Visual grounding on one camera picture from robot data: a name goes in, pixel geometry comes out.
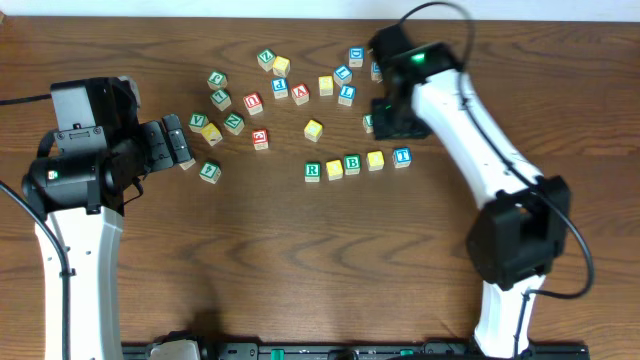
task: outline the green block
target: green block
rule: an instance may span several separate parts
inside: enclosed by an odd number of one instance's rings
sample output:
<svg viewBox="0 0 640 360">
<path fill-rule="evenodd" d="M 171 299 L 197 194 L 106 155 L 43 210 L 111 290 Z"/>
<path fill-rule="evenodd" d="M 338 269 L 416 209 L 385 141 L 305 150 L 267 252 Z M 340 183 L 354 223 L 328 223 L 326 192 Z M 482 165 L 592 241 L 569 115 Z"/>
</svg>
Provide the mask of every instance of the green block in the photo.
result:
<svg viewBox="0 0 640 360">
<path fill-rule="evenodd" d="M 191 114 L 191 120 L 189 120 L 189 126 L 204 127 L 205 123 L 207 122 L 206 120 L 207 120 L 207 115 L 200 114 L 200 113 L 193 113 Z"/>
<path fill-rule="evenodd" d="M 360 155 L 347 155 L 344 157 L 344 167 L 347 170 L 360 169 Z"/>
<path fill-rule="evenodd" d="M 268 63 L 269 61 L 275 59 L 275 58 L 276 58 L 276 54 L 274 54 L 269 49 L 265 49 L 260 54 L 258 54 L 258 59 L 260 59 L 260 61 L 262 61 L 265 64 Z"/>
<path fill-rule="evenodd" d="M 216 104 L 220 104 L 223 101 L 227 100 L 227 98 L 229 98 L 229 94 L 227 94 L 224 90 L 218 90 L 211 94 L 211 98 L 216 102 Z"/>
<path fill-rule="evenodd" d="M 242 124 L 242 118 L 236 114 L 229 114 L 227 120 L 224 121 L 224 124 L 232 129 L 236 129 L 240 124 Z"/>
<path fill-rule="evenodd" d="M 200 170 L 200 175 L 212 179 L 213 176 L 218 171 L 218 166 L 212 163 L 204 163 L 202 170 Z"/>
</svg>

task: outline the blue block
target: blue block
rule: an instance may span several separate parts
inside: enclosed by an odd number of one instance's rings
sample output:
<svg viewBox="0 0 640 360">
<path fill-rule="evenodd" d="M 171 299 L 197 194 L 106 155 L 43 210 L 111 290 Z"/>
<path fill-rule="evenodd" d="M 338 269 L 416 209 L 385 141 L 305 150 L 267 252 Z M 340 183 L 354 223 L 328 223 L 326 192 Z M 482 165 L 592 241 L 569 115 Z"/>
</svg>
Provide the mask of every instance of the blue block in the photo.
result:
<svg viewBox="0 0 640 360">
<path fill-rule="evenodd" d="M 340 80 L 344 80 L 351 75 L 351 69 L 346 65 L 340 65 L 340 67 L 336 69 L 335 74 L 340 78 Z"/>
<path fill-rule="evenodd" d="M 273 88 L 273 91 L 282 91 L 289 88 L 287 85 L 287 79 L 282 78 L 275 78 L 271 80 L 271 87 Z"/>
<path fill-rule="evenodd" d="M 356 97 L 356 88 L 353 86 L 345 85 L 340 89 L 340 97 L 353 100 Z"/>
<path fill-rule="evenodd" d="M 364 48 L 349 49 L 349 59 L 364 59 Z"/>
</svg>

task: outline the white wall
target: white wall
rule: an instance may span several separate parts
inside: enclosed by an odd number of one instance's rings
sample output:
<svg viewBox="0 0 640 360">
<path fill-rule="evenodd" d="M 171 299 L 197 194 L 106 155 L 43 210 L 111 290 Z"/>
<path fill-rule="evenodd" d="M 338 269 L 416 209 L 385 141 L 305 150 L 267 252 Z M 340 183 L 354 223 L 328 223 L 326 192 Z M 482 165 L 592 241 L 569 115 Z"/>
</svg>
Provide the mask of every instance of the white wall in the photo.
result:
<svg viewBox="0 0 640 360">
<path fill-rule="evenodd" d="M 423 0 L 0 0 L 7 15 L 393 19 Z M 640 0 L 457 0 L 476 19 L 640 21 Z M 456 18 L 434 7 L 416 18 Z"/>
</svg>

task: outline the block with green letter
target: block with green letter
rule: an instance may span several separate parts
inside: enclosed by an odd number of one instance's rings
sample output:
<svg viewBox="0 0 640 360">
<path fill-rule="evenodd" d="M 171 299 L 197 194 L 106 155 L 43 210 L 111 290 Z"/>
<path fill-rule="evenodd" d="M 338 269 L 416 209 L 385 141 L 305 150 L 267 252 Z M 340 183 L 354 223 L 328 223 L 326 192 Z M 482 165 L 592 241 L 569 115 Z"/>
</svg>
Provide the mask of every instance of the block with green letter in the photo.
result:
<svg viewBox="0 0 640 360">
<path fill-rule="evenodd" d="M 212 184 L 218 182 L 221 174 L 222 171 L 220 171 L 220 167 L 210 162 L 204 163 L 202 170 L 200 170 L 200 177 L 202 178 L 202 180 L 210 182 Z"/>
<path fill-rule="evenodd" d="M 361 167 L 360 155 L 347 155 L 344 157 L 345 175 L 358 175 Z"/>
<path fill-rule="evenodd" d="M 244 120 L 240 115 L 231 113 L 224 121 L 224 127 L 233 135 L 240 135 L 240 132 L 244 129 Z"/>
<path fill-rule="evenodd" d="M 224 89 L 227 87 L 227 75 L 219 71 L 214 71 L 209 75 L 207 83 L 212 90 Z"/>
<path fill-rule="evenodd" d="M 189 120 L 189 129 L 191 131 L 199 133 L 207 125 L 209 125 L 207 115 L 201 113 L 191 114 L 191 119 Z"/>
<path fill-rule="evenodd" d="M 320 182 L 320 163 L 308 162 L 304 164 L 304 181 Z"/>
</svg>

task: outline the wooden block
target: wooden block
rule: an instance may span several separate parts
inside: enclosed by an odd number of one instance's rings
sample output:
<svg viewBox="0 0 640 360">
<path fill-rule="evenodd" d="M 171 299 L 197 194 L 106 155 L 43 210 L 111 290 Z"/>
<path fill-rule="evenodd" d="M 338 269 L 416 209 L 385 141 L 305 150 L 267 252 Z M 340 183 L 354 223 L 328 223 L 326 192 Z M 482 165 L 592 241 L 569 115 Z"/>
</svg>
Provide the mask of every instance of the wooden block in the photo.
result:
<svg viewBox="0 0 640 360">
<path fill-rule="evenodd" d="M 191 129 L 191 131 L 199 133 L 207 124 L 209 124 L 207 115 L 200 113 L 191 114 L 191 119 L 189 120 L 189 129 Z"/>
<path fill-rule="evenodd" d="M 345 175 L 360 174 L 360 155 L 347 155 L 344 157 L 344 173 Z"/>
<path fill-rule="evenodd" d="M 210 146 L 222 141 L 222 133 L 220 133 L 220 130 L 218 130 L 218 128 L 213 124 L 208 124 L 202 128 L 200 133 L 204 136 L 204 139 L 207 140 Z"/>
<path fill-rule="evenodd" d="M 367 114 L 362 117 L 362 126 L 367 134 L 371 134 L 373 132 L 373 118 L 371 114 Z"/>
<path fill-rule="evenodd" d="M 371 63 L 371 80 L 382 82 L 382 72 L 375 61 Z"/>
<path fill-rule="evenodd" d="M 351 106 L 353 99 L 356 97 L 356 88 L 353 86 L 345 85 L 340 89 L 340 96 L 338 96 L 338 104 Z"/>
<path fill-rule="evenodd" d="M 240 135 L 240 132 L 244 129 L 244 120 L 240 115 L 231 113 L 224 121 L 224 127 L 233 135 Z"/>
<path fill-rule="evenodd" d="M 218 90 L 211 94 L 211 102 L 213 102 L 213 105 L 215 105 L 218 110 L 224 111 L 224 109 L 228 108 L 229 105 L 231 105 L 231 98 L 226 91 Z"/>
<path fill-rule="evenodd" d="M 180 163 L 180 167 L 182 168 L 182 170 L 187 170 L 188 168 L 190 168 L 191 166 L 193 166 L 193 164 L 196 163 L 196 159 L 191 158 L 191 160 Z"/>
<path fill-rule="evenodd" d="M 384 167 L 384 155 L 382 155 L 382 151 L 368 153 L 367 166 L 369 167 L 369 171 L 382 170 Z"/>
<path fill-rule="evenodd" d="M 304 137 L 313 142 L 318 142 L 320 136 L 322 136 L 322 132 L 322 124 L 314 120 L 309 120 L 309 123 L 304 128 Z"/>
<path fill-rule="evenodd" d="M 333 72 L 333 80 L 338 86 L 344 86 L 350 83 L 352 78 L 353 73 L 346 65 L 340 65 L 340 67 Z"/>
<path fill-rule="evenodd" d="M 256 130 L 252 134 L 253 146 L 256 150 L 264 150 L 269 148 L 269 137 L 267 136 L 267 130 Z"/>
<path fill-rule="evenodd" d="M 362 67 L 362 65 L 364 65 L 364 48 L 349 49 L 349 67 Z"/>
<path fill-rule="evenodd" d="M 264 49 L 258 54 L 258 64 L 264 69 L 269 71 L 273 69 L 273 63 L 276 61 L 276 54 L 269 49 Z"/>
<path fill-rule="evenodd" d="M 219 71 L 214 71 L 209 75 L 207 83 L 212 90 L 224 89 L 227 87 L 227 76 Z"/>
<path fill-rule="evenodd" d="M 271 88 L 273 89 L 273 96 L 276 99 L 289 96 L 289 85 L 287 79 L 276 78 L 271 80 Z"/>
<path fill-rule="evenodd" d="M 304 164 L 304 181 L 320 182 L 320 163 L 309 162 Z"/>
<path fill-rule="evenodd" d="M 262 100 L 260 99 L 260 95 L 258 93 L 253 93 L 245 96 L 243 98 L 244 106 L 247 107 L 250 115 L 255 115 L 259 112 L 262 112 Z"/>
<path fill-rule="evenodd" d="M 318 78 L 318 86 L 320 87 L 320 96 L 333 95 L 333 79 L 331 76 L 320 76 Z"/>
<path fill-rule="evenodd" d="M 273 75 L 287 77 L 289 70 L 291 70 L 291 61 L 285 57 L 276 56 L 276 60 L 273 62 Z"/>
<path fill-rule="evenodd" d="M 327 175 L 329 175 L 329 181 L 342 179 L 342 162 L 340 160 L 327 162 Z"/>
<path fill-rule="evenodd" d="M 296 85 L 291 89 L 291 97 L 293 97 L 296 105 L 309 102 L 309 89 L 305 84 Z"/>
<path fill-rule="evenodd" d="M 393 166 L 396 169 L 407 167 L 411 164 L 411 151 L 409 148 L 400 148 L 393 150 Z"/>
<path fill-rule="evenodd" d="M 202 170 L 200 170 L 200 177 L 202 178 L 202 180 L 210 182 L 212 184 L 218 182 L 218 179 L 220 179 L 220 175 L 222 175 L 220 167 L 209 162 L 204 163 Z"/>
</svg>

